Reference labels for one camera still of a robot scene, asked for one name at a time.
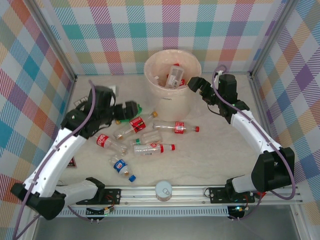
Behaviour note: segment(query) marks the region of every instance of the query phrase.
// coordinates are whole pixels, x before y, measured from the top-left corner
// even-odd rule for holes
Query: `white bucket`
[[[160,80],[167,79],[167,74],[174,64],[184,68],[183,79],[188,83],[192,77],[200,77],[201,65],[197,58],[182,50],[163,50],[153,54],[144,65],[144,75],[147,79],[150,92],[150,101],[155,105],[158,117],[164,121],[183,120],[190,112],[195,93],[188,86],[182,89],[168,89],[158,85]]]

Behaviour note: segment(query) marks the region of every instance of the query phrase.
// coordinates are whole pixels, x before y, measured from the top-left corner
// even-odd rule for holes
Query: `plaid wall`
[[[295,181],[320,235],[320,1],[301,0],[257,74],[273,137],[296,153]]]
[[[281,0],[281,3],[277,8],[267,31],[264,33],[264,36],[263,36],[262,41],[260,42],[259,48],[254,55],[253,61],[251,62],[249,70],[248,70],[249,72],[251,72],[253,70],[254,66],[256,65],[256,62],[260,56],[260,53],[261,53],[262,49],[264,49],[264,47],[266,46],[266,43],[267,43],[269,36],[270,36],[270,33],[274,29],[276,22],[278,21],[287,2],[288,2],[288,0]]]
[[[12,239],[21,202],[10,193],[48,151],[72,81],[23,0],[0,2],[0,239]]]
[[[143,73],[163,49],[247,72],[284,0],[37,0],[78,74]]]

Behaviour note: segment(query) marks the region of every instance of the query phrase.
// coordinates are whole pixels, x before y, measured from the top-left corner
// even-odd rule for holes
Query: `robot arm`
[[[115,90],[115,87],[111,89],[104,86],[96,86],[95,105],[89,121],[78,132],[71,135],[63,145],[58,147],[61,140],[76,130],[87,118],[93,102],[92,92],[90,92],[87,102],[83,102],[76,109],[69,111],[61,123],[61,129],[58,131],[54,143],[41,164],[24,183],[15,183],[12,186],[11,192],[23,201],[27,191],[31,189],[32,183],[34,183],[26,205],[47,220],[55,218],[64,206],[92,199],[96,195],[99,201],[102,199],[105,185],[93,177],[68,186],[57,186],[57,183],[70,159],[87,139],[99,131],[101,125],[110,125],[114,119],[131,119],[138,113],[138,106],[134,101],[126,102],[125,108],[123,108],[122,104],[116,105]],[[46,162],[41,172],[38,173],[40,166],[52,153],[52,150],[55,150],[55,152]],[[34,182],[36,173],[39,176]]]
[[[241,193],[244,192],[266,192],[291,185],[288,170],[280,156],[270,146],[270,143],[284,156],[292,172],[294,172],[295,164],[295,154],[293,150],[289,147],[283,148],[273,140],[254,119],[249,107],[238,99],[237,81],[234,75],[219,75],[217,92],[225,101],[241,110],[249,116],[251,120],[248,120],[240,112],[223,103],[218,96],[216,96],[212,85],[204,78],[192,77],[187,85],[193,92],[199,89],[199,94],[208,105],[217,105],[219,114],[241,133],[256,153],[257,162],[251,174],[227,180],[225,189],[230,200],[236,200],[241,196]],[[256,129],[252,122],[267,136],[268,141],[262,136],[259,130]]]

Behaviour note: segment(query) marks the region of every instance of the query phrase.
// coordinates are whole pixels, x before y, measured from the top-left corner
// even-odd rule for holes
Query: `red label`
[[[185,123],[182,121],[176,121],[174,126],[175,134],[184,134]]]
[[[96,139],[96,144],[99,145],[100,147],[105,147],[105,143],[107,141],[109,137],[107,135],[101,134],[100,136],[98,136],[98,138]]]
[[[183,86],[183,85],[186,85],[186,81],[185,81],[184,79],[181,79],[181,82],[180,82],[179,87],[180,87],[180,86]]]
[[[137,133],[146,127],[145,122],[141,117],[137,117],[129,122],[133,127],[134,131]]]

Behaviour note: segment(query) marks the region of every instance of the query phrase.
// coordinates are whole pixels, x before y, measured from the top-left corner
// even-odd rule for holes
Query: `white floor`
[[[208,81],[210,74],[202,77]],[[80,76],[76,83],[69,110],[74,102],[87,96],[90,91],[88,79],[95,85],[117,85],[119,96],[117,103],[134,100],[139,103],[144,113],[150,113],[153,106],[148,105],[143,75],[100,75]],[[244,101],[258,120],[254,99],[246,75],[236,75],[238,98]],[[186,135],[165,133],[163,143],[176,144],[176,151],[153,156],[136,157],[131,150],[123,159],[131,166],[136,181],[130,183],[118,176],[109,165],[110,156],[115,153],[101,148],[89,139],[74,156],[77,168],[67,168],[60,180],[66,184],[81,182],[87,177],[94,177],[106,185],[155,185],[160,180],[168,180],[173,185],[221,185],[232,177],[248,174],[252,171],[257,156],[244,141],[236,129],[218,115],[208,111],[206,103],[197,93],[195,107],[185,119],[186,122],[200,126],[200,132]],[[101,130],[112,136],[115,123]],[[151,130],[147,126],[143,131]],[[139,137],[136,134],[129,140]]]

